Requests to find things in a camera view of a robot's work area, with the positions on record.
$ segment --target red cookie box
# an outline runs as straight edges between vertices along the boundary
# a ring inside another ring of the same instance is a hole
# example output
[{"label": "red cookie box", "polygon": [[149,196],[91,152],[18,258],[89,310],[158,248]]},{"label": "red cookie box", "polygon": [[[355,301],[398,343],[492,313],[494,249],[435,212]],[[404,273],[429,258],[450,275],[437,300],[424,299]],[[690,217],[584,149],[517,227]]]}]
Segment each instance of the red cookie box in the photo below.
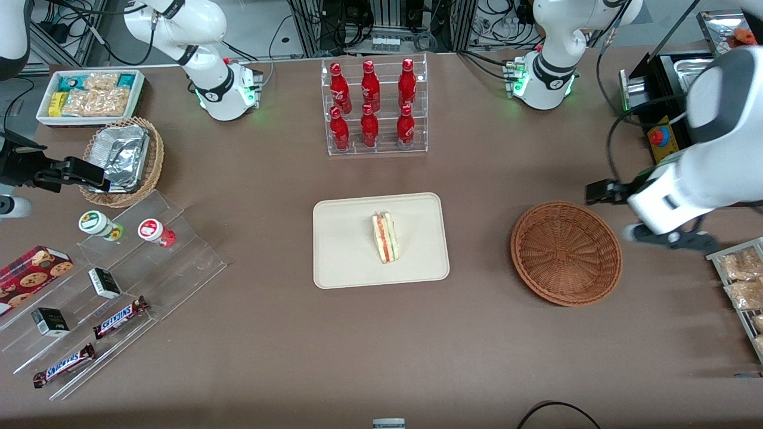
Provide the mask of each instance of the red cookie box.
[{"label": "red cookie box", "polygon": [[72,269],[68,255],[36,246],[0,269],[0,316]]}]

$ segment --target coca-cola bottle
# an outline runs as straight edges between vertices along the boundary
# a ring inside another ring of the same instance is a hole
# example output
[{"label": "coca-cola bottle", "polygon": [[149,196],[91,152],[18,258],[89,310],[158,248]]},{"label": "coca-cola bottle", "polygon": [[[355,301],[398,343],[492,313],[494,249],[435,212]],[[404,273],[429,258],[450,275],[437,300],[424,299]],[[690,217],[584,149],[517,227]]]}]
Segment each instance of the coca-cola bottle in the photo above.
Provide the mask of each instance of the coca-cola bottle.
[{"label": "coca-cola bottle", "polygon": [[353,111],[353,103],[349,100],[349,85],[347,79],[342,76],[342,66],[339,63],[331,63],[331,98],[334,104],[342,109],[345,115]]},{"label": "coca-cola bottle", "polygon": [[334,140],[336,150],[346,152],[349,150],[349,128],[347,122],[342,118],[342,112],[337,106],[331,106],[329,110],[331,115],[331,137]]},{"label": "coca-cola bottle", "polygon": [[398,147],[402,150],[408,150],[414,145],[414,127],[416,121],[410,116],[410,105],[403,105],[400,109],[398,118]]},{"label": "coca-cola bottle", "polygon": [[374,62],[363,61],[363,81],[360,82],[363,90],[363,102],[369,103],[373,111],[382,108],[382,94],[379,89],[379,77],[374,72]]},{"label": "coca-cola bottle", "polygon": [[403,60],[403,72],[398,80],[398,104],[414,105],[416,100],[416,75],[414,75],[414,61],[410,58]]},{"label": "coca-cola bottle", "polygon": [[374,109],[370,103],[363,105],[363,117],[360,119],[360,127],[363,130],[363,144],[373,149],[379,141],[379,121],[374,115]]}]

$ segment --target jar lid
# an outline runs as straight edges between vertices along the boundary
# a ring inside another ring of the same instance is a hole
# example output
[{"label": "jar lid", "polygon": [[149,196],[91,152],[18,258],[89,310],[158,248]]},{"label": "jar lid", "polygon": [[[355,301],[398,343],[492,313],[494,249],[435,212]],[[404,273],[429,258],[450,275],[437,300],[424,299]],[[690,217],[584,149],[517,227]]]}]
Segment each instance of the jar lid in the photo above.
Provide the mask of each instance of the jar lid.
[{"label": "jar lid", "polygon": [[98,210],[91,210],[79,218],[79,229],[88,234],[96,234],[103,231],[108,219]]},{"label": "jar lid", "polygon": [[138,227],[138,235],[140,238],[148,241],[154,241],[161,237],[162,232],[164,232],[164,225],[156,219],[146,219],[145,221],[140,222],[140,226]]}]

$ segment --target white tray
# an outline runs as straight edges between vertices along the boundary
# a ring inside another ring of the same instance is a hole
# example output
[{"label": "white tray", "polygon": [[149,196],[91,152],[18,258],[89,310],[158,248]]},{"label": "white tray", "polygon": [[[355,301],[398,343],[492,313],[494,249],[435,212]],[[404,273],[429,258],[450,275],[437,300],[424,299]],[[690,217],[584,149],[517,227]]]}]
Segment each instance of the white tray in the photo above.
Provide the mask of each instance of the white tray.
[{"label": "white tray", "polygon": [[[382,263],[371,216],[389,211],[400,259]],[[322,201],[313,209],[313,280],[321,289],[445,279],[443,207],[431,192]]]}]

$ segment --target bread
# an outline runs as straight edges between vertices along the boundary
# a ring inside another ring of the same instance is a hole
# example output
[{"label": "bread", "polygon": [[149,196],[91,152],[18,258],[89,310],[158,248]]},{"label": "bread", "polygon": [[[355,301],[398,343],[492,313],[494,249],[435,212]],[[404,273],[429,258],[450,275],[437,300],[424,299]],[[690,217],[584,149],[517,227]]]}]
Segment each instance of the bread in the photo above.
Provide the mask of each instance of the bread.
[{"label": "bread", "polygon": [[374,213],[372,223],[374,225],[374,238],[376,239],[376,246],[381,261],[383,263],[390,263],[400,259],[398,237],[394,232],[392,215],[387,211]]}]

